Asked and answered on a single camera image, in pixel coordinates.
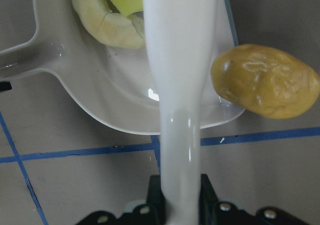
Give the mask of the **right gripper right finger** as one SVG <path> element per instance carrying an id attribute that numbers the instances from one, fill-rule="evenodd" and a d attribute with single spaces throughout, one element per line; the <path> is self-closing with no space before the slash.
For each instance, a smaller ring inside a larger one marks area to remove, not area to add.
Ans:
<path id="1" fill-rule="evenodd" d="M 201 225 L 306 225 L 307 222 L 274 206 L 258 209 L 254 215 L 234 203 L 220 200 L 207 174 L 200 177 L 199 219 Z"/>

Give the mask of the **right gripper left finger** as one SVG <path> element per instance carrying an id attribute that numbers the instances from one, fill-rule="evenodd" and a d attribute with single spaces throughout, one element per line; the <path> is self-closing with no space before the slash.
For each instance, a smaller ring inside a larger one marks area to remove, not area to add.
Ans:
<path id="1" fill-rule="evenodd" d="M 136 205 L 132 211 L 115 217 L 110 212 L 99 210 L 90 213 L 78 222 L 79 225 L 164 225 L 166 223 L 165 198 L 161 190 L 161 177 L 149 178 L 145 203 Z"/>

